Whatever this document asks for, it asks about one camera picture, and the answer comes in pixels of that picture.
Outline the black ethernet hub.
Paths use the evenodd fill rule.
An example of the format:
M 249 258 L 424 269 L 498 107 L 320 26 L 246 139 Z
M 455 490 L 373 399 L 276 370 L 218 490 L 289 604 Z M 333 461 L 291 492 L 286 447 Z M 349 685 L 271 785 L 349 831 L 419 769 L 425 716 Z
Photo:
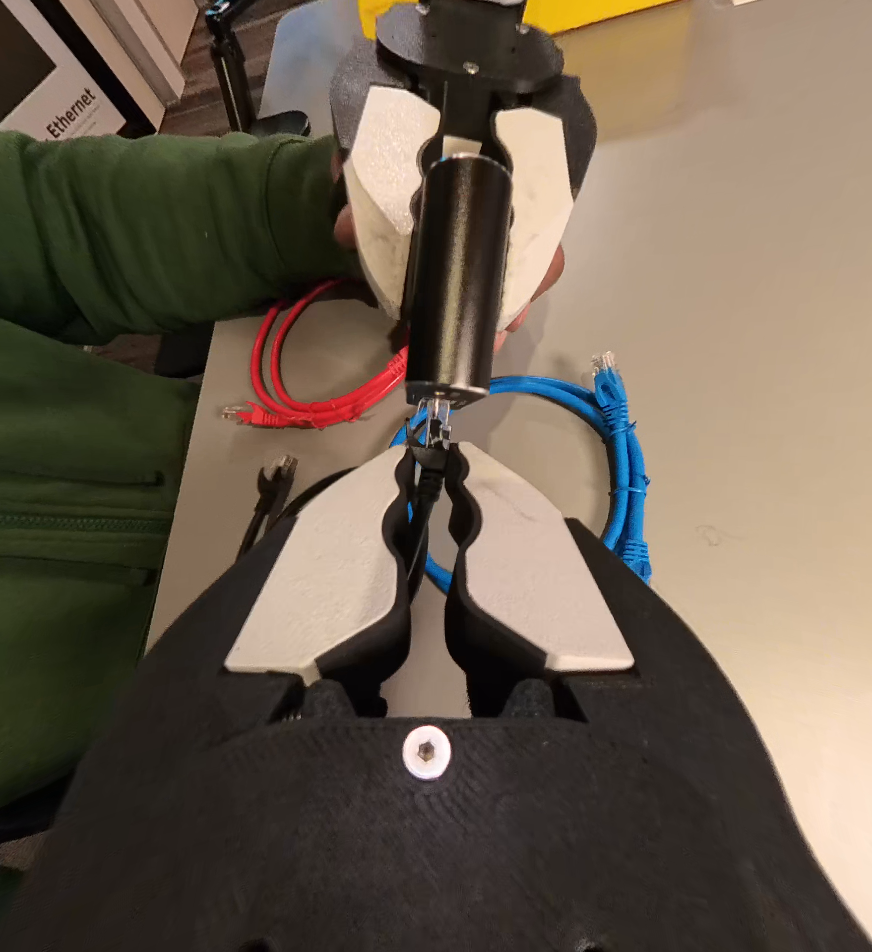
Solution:
M 442 158 L 424 178 L 404 297 L 410 405 L 489 393 L 512 192 L 508 169 L 481 154 Z

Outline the yellow storage bin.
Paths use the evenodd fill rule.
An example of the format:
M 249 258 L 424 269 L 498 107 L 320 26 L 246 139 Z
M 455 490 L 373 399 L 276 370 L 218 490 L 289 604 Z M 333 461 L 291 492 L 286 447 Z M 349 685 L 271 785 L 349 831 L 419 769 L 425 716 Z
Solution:
M 525 23 L 548 33 L 560 34 L 596 23 L 617 19 L 643 10 L 668 6 L 670 1 L 513 1 L 502 6 L 519 8 Z M 357 11 L 363 34 L 375 37 L 376 21 L 396 1 L 357 1 Z

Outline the person's green jacket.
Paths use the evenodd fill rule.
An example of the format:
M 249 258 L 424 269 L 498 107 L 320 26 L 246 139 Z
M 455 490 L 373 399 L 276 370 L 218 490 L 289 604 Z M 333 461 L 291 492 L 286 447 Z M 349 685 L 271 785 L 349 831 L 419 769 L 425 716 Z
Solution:
M 72 773 L 142 656 L 198 397 L 0 318 L 0 810 Z

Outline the white printed tag sign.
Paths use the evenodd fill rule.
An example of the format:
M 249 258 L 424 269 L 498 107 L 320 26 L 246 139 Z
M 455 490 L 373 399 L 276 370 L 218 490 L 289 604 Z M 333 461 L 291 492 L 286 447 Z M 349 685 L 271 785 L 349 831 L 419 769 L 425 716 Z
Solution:
M 157 132 L 184 92 L 192 1 L 0 1 L 0 130 Z

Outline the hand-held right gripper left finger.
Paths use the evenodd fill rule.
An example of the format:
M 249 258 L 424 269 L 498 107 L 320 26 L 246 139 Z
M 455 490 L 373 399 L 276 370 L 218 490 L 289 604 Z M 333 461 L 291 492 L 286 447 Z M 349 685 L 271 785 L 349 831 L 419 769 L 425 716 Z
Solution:
M 305 684 L 365 675 L 381 684 L 403 664 L 410 601 L 401 542 L 414 473 L 411 452 L 388 449 L 301 511 L 228 653 L 228 671 Z

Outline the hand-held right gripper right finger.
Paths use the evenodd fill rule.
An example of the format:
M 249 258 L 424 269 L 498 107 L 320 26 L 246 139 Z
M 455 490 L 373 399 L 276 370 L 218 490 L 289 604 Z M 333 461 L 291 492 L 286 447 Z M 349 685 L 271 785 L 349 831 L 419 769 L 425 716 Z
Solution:
M 445 641 L 469 677 L 601 674 L 634 658 L 560 510 L 477 446 L 450 451 Z

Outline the person's left hand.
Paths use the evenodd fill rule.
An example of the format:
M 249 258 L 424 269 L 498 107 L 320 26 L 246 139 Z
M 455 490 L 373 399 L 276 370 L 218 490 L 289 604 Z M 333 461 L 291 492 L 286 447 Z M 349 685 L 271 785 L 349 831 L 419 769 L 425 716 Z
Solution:
M 529 299 L 529 303 L 503 330 L 497 331 L 493 346 L 493 351 L 495 353 L 498 353 L 504 342 L 525 324 L 525 319 L 528 315 L 530 305 L 549 292 L 561 279 L 564 271 L 564 264 L 565 260 L 563 247 L 561 244 L 559 244 L 549 264 L 549 268 L 545 274 L 545 277 L 542 279 L 536 292 L 534 292 L 532 297 Z

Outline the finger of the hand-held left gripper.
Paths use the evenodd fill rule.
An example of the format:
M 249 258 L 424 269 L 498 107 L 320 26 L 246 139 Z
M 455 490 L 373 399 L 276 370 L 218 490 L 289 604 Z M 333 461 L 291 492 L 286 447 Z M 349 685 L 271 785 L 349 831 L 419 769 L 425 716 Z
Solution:
M 495 113 L 491 128 L 509 165 L 491 163 L 481 188 L 481 274 L 503 332 L 547 279 L 574 198 L 560 118 L 518 107 Z
M 419 159 L 441 114 L 406 89 L 372 86 L 344 163 L 347 204 L 365 280 L 392 320 L 402 313 L 415 228 Z

